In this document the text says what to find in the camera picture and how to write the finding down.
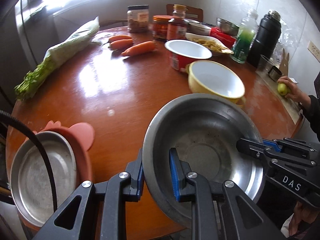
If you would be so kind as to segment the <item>person's right hand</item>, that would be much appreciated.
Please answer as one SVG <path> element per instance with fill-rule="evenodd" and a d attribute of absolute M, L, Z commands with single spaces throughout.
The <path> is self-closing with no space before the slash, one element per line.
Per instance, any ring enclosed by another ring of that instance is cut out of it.
<path fill-rule="evenodd" d="M 313 209 L 312 207 L 301 202 L 297 202 L 293 211 L 291 222 L 289 223 L 288 227 L 289 236 L 297 233 L 298 226 L 301 221 L 309 224 L 313 223 L 318 216 L 318 213 L 318 210 Z"/>

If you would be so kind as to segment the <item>other person's hand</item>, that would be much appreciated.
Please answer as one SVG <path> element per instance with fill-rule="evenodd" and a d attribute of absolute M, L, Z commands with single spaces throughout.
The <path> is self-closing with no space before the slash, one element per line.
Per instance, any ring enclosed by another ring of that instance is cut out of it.
<path fill-rule="evenodd" d="M 289 77 L 282 76 L 277 80 L 277 83 L 284 83 L 291 90 L 290 93 L 287 93 L 285 95 L 286 98 L 289 98 L 294 102 L 301 104 L 305 109 L 311 106 L 311 99 L 308 94 L 301 91 Z"/>

